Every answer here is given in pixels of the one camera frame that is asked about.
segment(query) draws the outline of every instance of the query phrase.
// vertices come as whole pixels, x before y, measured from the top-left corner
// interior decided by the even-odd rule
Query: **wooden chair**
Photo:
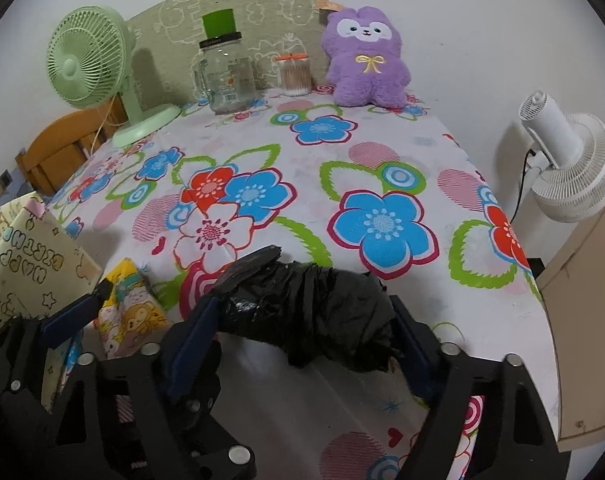
[[[96,131],[109,109],[110,100],[98,108],[89,108],[61,117],[45,128],[16,162],[35,190],[52,196],[80,168],[89,155]],[[94,151],[118,129],[115,124],[127,120],[120,96],[98,132]]]

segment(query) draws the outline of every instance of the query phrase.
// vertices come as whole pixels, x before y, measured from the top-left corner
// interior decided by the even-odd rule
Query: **black plastic bag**
[[[282,348],[303,367],[319,355],[357,371],[387,370],[395,315],[373,275],[278,262],[269,246],[232,264],[215,285],[220,328]]]

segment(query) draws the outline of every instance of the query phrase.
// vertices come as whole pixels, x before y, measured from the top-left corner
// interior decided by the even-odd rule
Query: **purple stuffed animal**
[[[402,39],[380,9],[362,7],[329,14],[322,48],[331,58],[327,82],[335,86],[335,104],[407,105],[405,86],[411,75],[400,59]]]

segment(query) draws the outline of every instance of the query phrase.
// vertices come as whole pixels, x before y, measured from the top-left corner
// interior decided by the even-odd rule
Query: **green fan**
[[[80,7],[58,24],[47,49],[47,72],[58,95],[74,108],[98,106],[120,92],[129,122],[114,134],[122,148],[169,124],[175,105],[142,111],[132,86],[135,36],[108,7]]]

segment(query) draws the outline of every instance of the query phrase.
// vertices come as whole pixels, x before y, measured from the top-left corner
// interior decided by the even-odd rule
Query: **wallpaper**
[[[234,10],[237,30],[254,63],[256,83],[278,83],[275,56],[306,52],[314,78],[323,81],[327,62],[320,48],[323,26],[315,0],[166,0],[129,20],[137,43],[132,66],[142,108],[196,100],[194,67],[205,40],[202,15]]]

